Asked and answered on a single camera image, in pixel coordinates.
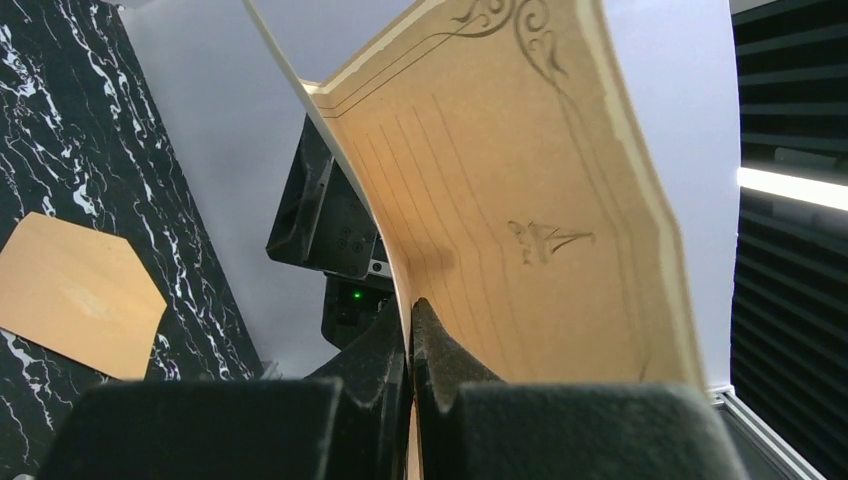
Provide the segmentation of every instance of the white wall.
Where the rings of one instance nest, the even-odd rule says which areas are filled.
[[[409,3],[257,1],[300,76],[316,80]],[[683,229],[708,382],[724,385],[740,158],[728,7],[714,0],[606,5],[637,116]],[[309,373],[334,351],[319,330],[323,277],[271,262],[263,251],[302,108],[239,0],[153,0],[122,16],[260,357],[278,361],[285,374]]]

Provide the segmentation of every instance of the corrugated black panel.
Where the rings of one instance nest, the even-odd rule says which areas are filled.
[[[840,223],[848,213],[743,191],[731,334],[739,397],[834,479],[848,478],[848,240]]]
[[[779,0],[734,15],[733,30],[743,166],[844,183],[848,2]]]

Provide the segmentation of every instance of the beige paper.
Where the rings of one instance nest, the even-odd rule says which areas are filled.
[[[600,2],[422,0],[309,90],[407,331],[426,297],[507,380],[703,387],[680,233]]]
[[[0,328],[142,379],[165,301],[126,240],[37,213],[0,252]]]

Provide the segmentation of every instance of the lined paper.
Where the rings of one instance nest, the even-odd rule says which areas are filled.
[[[702,388],[680,233],[600,8],[419,1],[307,110],[370,203],[407,332],[425,297],[510,381]]]

